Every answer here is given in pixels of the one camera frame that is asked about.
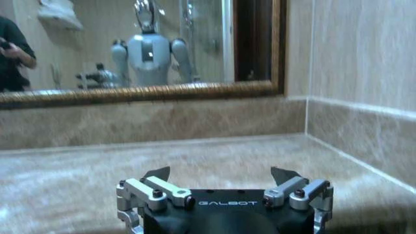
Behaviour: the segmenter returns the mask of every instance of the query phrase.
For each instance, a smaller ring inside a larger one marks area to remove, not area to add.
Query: silver metal part
[[[176,187],[174,184],[159,179],[156,176],[147,178],[144,183],[155,189],[160,189],[167,193],[168,199],[172,201],[172,204],[178,207],[186,207],[186,200],[192,195],[190,189],[183,189]]]
[[[295,195],[295,193],[291,193],[290,195],[291,207],[300,211],[308,210],[310,203],[319,196],[319,194],[327,190],[328,184],[330,184],[328,181],[318,179],[311,184],[308,184],[307,187],[303,189],[306,192],[306,195],[303,197],[299,197],[298,195]]]
[[[135,197],[146,202],[152,211],[160,211],[167,208],[167,194],[163,193],[163,196],[159,198],[154,197],[154,188],[139,180],[130,179],[124,184],[123,198],[130,201],[135,199]]]
[[[283,183],[275,189],[268,189],[264,191],[264,198],[272,201],[271,207],[280,207],[286,203],[286,198],[298,189],[302,189],[307,185],[308,180],[299,176],[294,177],[286,183]]]
[[[326,229],[326,223],[332,219],[334,187],[327,180],[315,180],[303,188],[304,195],[290,195],[290,205],[294,209],[304,211],[310,206],[315,209],[315,234]]]
[[[140,217],[134,210],[118,211],[118,217],[126,223],[128,234],[144,234],[143,227],[140,226]]]

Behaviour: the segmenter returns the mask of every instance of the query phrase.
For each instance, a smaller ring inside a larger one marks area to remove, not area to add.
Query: person
[[[31,82],[19,67],[36,68],[36,56],[18,25],[0,16],[0,92],[24,91]]]

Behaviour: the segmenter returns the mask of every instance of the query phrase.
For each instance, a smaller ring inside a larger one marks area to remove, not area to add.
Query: mirror frame
[[[250,98],[284,95],[287,0],[272,0],[272,77],[271,81],[235,84],[183,84],[90,91],[46,90],[0,94],[0,109],[42,108],[118,102]]]

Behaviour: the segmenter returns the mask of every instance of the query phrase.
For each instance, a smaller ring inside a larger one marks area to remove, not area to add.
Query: shower door
[[[180,34],[200,82],[235,81],[231,6],[231,0],[180,0]]]

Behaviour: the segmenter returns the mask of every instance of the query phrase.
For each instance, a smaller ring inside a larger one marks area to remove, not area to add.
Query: sink counter
[[[272,188],[271,166],[328,179],[330,230],[392,223],[411,233],[416,220],[416,195],[304,135],[0,151],[0,165],[0,233],[123,234],[115,185],[164,166],[195,189]]]

